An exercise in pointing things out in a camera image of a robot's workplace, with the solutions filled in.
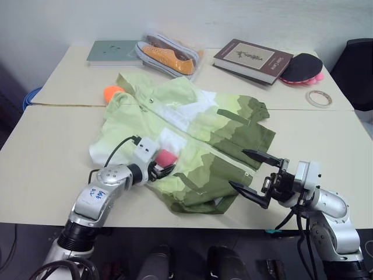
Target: green jacket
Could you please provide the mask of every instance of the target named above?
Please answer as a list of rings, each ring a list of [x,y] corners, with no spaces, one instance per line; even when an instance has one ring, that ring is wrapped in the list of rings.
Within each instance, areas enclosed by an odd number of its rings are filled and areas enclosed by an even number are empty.
[[[147,136],[178,155],[173,173],[148,186],[168,207],[182,213],[224,213],[237,196],[229,180],[250,185],[259,168],[241,151],[266,152],[275,133],[257,122],[269,117],[264,103],[249,96],[198,89],[186,78],[155,86],[141,74],[120,74],[107,106],[96,143],[95,163],[103,165],[111,151],[131,135]],[[128,163],[134,145],[124,145],[112,164]]]

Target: orange ball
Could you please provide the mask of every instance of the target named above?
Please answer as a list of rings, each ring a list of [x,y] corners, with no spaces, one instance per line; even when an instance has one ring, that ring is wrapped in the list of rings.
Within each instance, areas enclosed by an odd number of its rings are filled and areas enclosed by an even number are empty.
[[[117,92],[125,92],[123,88],[119,86],[108,86],[104,89],[104,98],[107,103],[110,102],[112,97],[117,93]]]

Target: green book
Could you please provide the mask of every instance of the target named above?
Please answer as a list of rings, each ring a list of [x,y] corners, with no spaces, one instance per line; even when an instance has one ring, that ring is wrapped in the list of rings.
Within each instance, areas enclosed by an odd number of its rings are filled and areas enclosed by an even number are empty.
[[[90,66],[141,66],[135,46],[138,41],[95,41],[87,57]]]

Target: orange sneaker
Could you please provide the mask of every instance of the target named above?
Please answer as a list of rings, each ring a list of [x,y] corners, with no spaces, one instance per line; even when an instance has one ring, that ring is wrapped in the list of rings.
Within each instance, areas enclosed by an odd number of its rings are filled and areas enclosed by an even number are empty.
[[[157,48],[145,42],[138,42],[135,51],[143,62],[171,76],[188,76],[195,72],[192,59],[180,60],[171,49]]]

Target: pink sponge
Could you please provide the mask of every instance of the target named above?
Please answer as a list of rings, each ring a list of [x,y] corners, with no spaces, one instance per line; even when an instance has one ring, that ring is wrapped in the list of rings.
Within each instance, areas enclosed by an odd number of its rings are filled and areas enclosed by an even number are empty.
[[[173,165],[177,159],[178,157],[174,155],[173,153],[170,153],[167,150],[161,150],[158,156],[156,157],[156,163],[160,167],[165,168],[169,165]]]

